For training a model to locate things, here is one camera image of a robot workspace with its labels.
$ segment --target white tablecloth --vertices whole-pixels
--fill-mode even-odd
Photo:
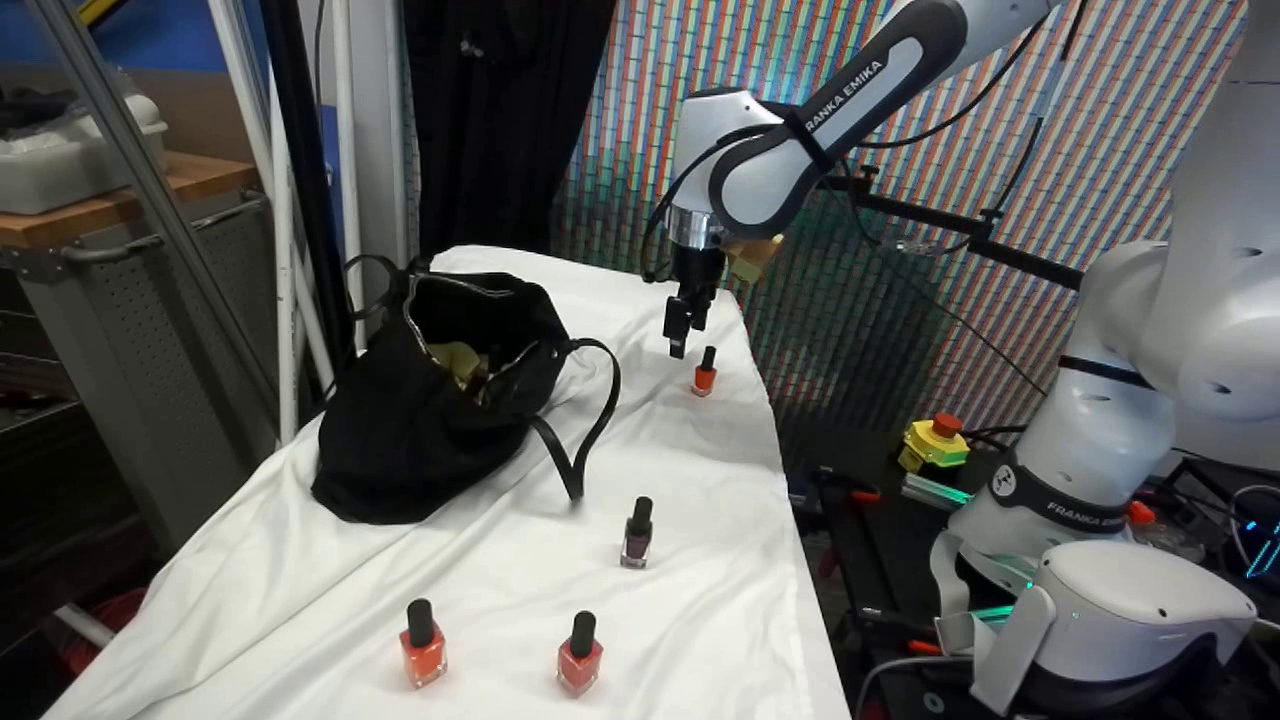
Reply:
[[[770,408],[732,298],[710,308],[715,395],[687,393],[662,298],[567,262],[454,247],[447,273],[515,273],[552,292],[572,337],[601,337],[623,395],[567,507],[538,439],[425,523],[340,523],[313,502],[317,426],[167,561],[145,612],[52,716],[846,716],[788,512]],[[552,426],[576,447],[609,366],[563,366]],[[652,570],[616,565],[635,495],[657,502]],[[409,688],[405,604],[428,595],[447,676]],[[567,699],[555,650],[601,618],[601,685]]]

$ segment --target black handbag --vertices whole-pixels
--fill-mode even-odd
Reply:
[[[601,349],[613,388],[567,459],[538,417],[563,362]],[[572,502],[619,395],[619,366],[601,341],[572,341],[538,285],[515,277],[394,273],[383,322],[353,381],[320,419],[313,495],[340,519],[413,523],[542,439]]]

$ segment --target black curtain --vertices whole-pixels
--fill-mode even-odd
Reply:
[[[419,253],[548,247],[616,0],[405,0]]]

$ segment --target red nail polish bottle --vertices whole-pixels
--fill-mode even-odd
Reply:
[[[715,388],[715,343],[705,349],[705,362],[693,373],[693,395],[710,395]]]
[[[558,645],[558,673],[555,673],[558,688],[567,698],[585,698],[601,676],[601,655],[604,650],[595,645],[595,618],[576,612],[572,635]]]
[[[629,550],[623,550],[623,570],[643,570],[643,553],[652,546],[652,502],[635,495],[631,519],[629,519]]]
[[[445,676],[445,631],[435,628],[433,599],[409,604],[409,628],[399,631],[405,673],[413,685]]]

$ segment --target bag handle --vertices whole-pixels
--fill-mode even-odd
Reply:
[[[601,349],[601,353],[609,358],[609,366],[613,366],[613,385],[609,385],[609,400],[604,400],[595,426],[588,430],[585,443],[576,447],[576,459],[567,459],[567,452],[563,452],[563,443],[558,443],[558,437],[552,431],[548,419],[527,417],[527,426],[534,430],[534,437],[548,443],[552,466],[555,466],[555,471],[558,471],[563,494],[567,494],[572,505],[585,502],[585,471],[588,471],[592,443],[595,443],[601,431],[609,430],[609,419],[613,419],[613,411],[616,411],[616,395],[619,395],[619,366],[616,366],[613,349],[601,343],[601,341],[592,341],[592,337],[585,337],[585,341],[567,341],[567,343],[563,343],[563,358],[572,358],[572,353],[580,353],[580,349]]]

